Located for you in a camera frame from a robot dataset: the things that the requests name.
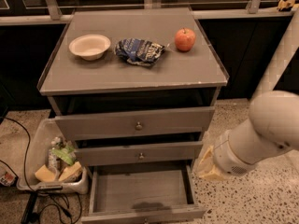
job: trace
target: black cable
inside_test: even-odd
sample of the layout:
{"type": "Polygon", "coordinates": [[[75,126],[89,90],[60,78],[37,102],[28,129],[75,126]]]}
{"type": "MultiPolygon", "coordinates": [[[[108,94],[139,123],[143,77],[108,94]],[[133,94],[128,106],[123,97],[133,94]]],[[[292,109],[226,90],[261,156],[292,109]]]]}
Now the black cable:
{"type": "Polygon", "coordinates": [[[31,188],[31,186],[29,185],[29,182],[27,180],[27,176],[26,176],[26,159],[27,159],[27,153],[28,153],[28,149],[29,149],[29,146],[30,146],[30,143],[31,143],[31,136],[28,132],[28,130],[21,124],[19,123],[18,121],[16,121],[15,119],[11,119],[11,118],[7,118],[7,117],[0,117],[0,119],[7,119],[7,120],[10,120],[12,122],[15,122],[17,124],[19,124],[24,130],[25,132],[27,133],[27,136],[28,136],[28,143],[27,143],[27,148],[26,148],[26,151],[25,151],[25,158],[24,158],[24,179],[25,179],[25,182],[26,182],[26,185],[28,186],[28,188],[31,190],[31,191],[35,191],[34,189],[31,188]]]}
{"type": "MultiPolygon", "coordinates": [[[[27,176],[26,176],[27,153],[28,153],[29,146],[30,146],[30,143],[31,143],[31,136],[30,136],[28,130],[27,130],[21,123],[19,123],[18,121],[16,121],[15,119],[6,118],[6,117],[0,117],[0,119],[7,119],[7,120],[10,120],[10,121],[12,121],[12,122],[17,123],[17,124],[20,125],[20,126],[25,130],[25,132],[27,133],[27,136],[28,136],[28,143],[27,143],[27,148],[26,148],[26,151],[25,151],[25,157],[24,157],[24,163],[23,163],[23,168],[24,168],[24,180],[25,180],[25,182],[26,182],[26,185],[28,186],[28,188],[29,188],[32,192],[37,192],[36,190],[34,190],[34,189],[31,188],[31,186],[29,185],[27,176]]],[[[13,172],[13,174],[14,174],[15,176],[17,176],[16,173],[15,173],[15,172],[8,166],[8,164],[6,164],[6,163],[3,162],[3,161],[0,161],[0,162],[2,162],[3,164],[5,164],[5,165],[6,165],[6,166],[13,172]]],[[[62,211],[64,212],[64,214],[65,214],[67,217],[70,218],[70,220],[71,220],[71,224],[76,224],[76,222],[80,219],[80,217],[81,217],[81,215],[82,215],[82,203],[81,203],[81,199],[80,199],[80,197],[79,197],[78,194],[77,194],[77,196],[78,196],[78,202],[79,202],[79,207],[80,207],[79,210],[80,210],[80,212],[79,212],[79,216],[78,216],[78,218],[76,219],[75,222],[72,221],[72,216],[71,216],[71,214],[69,213],[69,211],[66,210],[64,207],[62,207],[59,203],[57,203],[51,196],[50,196],[50,198],[55,202],[55,204],[49,204],[49,205],[46,205],[46,206],[39,212],[39,214],[38,214],[39,218],[40,218],[40,215],[42,214],[42,212],[43,212],[47,207],[49,207],[49,206],[55,206],[55,207],[57,208],[58,212],[59,212],[59,219],[60,219],[61,223],[63,223],[63,224],[67,224],[67,223],[64,223],[64,222],[62,221],[62,216],[61,216],[61,210],[62,210],[62,211]]],[[[67,199],[67,197],[66,197],[65,194],[64,194],[64,197],[65,197],[65,199],[64,199],[64,198],[62,198],[62,199],[64,200],[64,202],[65,202],[67,208],[69,208],[69,201],[68,201],[68,199],[67,199]]]]}
{"type": "Polygon", "coordinates": [[[79,215],[77,217],[77,219],[75,221],[72,220],[72,215],[70,214],[70,212],[65,209],[63,206],[61,206],[54,198],[53,198],[54,194],[51,194],[50,195],[50,198],[54,201],[54,203],[51,203],[51,204],[48,204],[46,206],[44,206],[42,208],[42,210],[38,213],[38,216],[39,216],[39,223],[40,223],[40,216],[42,215],[42,213],[44,212],[44,210],[46,208],[48,208],[49,206],[55,206],[56,209],[58,210],[58,216],[59,216],[59,220],[62,224],[67,224],[65,223],[63,220],[62,220],[62,211],[63,213],[65,214],[66,217],[68,217],[70,219],[70,224],[76,224],[78,222],[78,220],[80,219],[81,215],[82,215],[82,202],[81,202],[81,199],[79,197],[79,195],[77,194],[77,197],[78,197],[78,203],[79,203],[79,215]]]}
{"type": "Polygon", "coordinates": [[[0,162],[2,162],[11,171],[11,173],[13,173],[16,177],[18,177],[17,174],[12,170],[12,168],[6,162],[1,161],[1,160],[0,160],[0,162]]]}

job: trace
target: apple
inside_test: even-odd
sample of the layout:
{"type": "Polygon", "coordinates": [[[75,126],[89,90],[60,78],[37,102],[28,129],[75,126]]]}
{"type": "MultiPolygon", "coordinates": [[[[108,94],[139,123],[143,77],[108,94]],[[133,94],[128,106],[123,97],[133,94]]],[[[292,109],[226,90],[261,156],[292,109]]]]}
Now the apple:
{"type": "Polygon", "coordinates": [[[192,49],[196,39],[195,32],[190,28],[179,29],[175,36],[175,44],[180,51],[189,51],[192,49]]]}

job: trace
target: closed drawer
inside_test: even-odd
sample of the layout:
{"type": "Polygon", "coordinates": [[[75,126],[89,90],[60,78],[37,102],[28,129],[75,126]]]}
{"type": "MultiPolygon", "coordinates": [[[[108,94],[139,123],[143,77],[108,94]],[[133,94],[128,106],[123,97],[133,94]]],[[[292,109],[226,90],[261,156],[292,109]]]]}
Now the closed drawer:
{"type": "Polygon", "coordinates": [[[186,221],[205,213],[196,201],[185,161],[96,167],[90,213],[82,223],[186,221]]]}
{"type": "Polygon", "coordinates": [[[206,131],[214,107],[161,109],[55,118],[67,140],[206,131]]]}
{"type": "Polygon", "coordinates": [[[201,142],[161,143],[138,146],[78,148],[76,157],[83,166],[178,161],[196,159],[201,142]]]}

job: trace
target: white bowl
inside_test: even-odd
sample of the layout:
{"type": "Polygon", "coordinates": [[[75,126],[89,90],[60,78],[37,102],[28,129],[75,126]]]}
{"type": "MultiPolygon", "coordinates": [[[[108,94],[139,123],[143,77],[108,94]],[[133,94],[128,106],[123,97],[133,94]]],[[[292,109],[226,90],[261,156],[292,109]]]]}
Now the white bowl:
{"type": "Polygon", "coordinates": [[[69,44],[69,50],[86,61],[99,59],[110,47],[110,40],[103,35],[84,35],[69,44]]]}

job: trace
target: open drawer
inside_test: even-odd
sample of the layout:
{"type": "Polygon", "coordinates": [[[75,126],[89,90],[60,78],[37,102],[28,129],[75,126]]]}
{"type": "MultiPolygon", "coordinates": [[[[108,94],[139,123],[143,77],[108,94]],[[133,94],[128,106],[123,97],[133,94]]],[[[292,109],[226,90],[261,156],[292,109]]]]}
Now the open drawer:
{"type": "Polygon", "coordinates": [[[186,221],[205,213],[194,196],[186,161],[95,167],[90,213],[82,223],[186,221]]]}

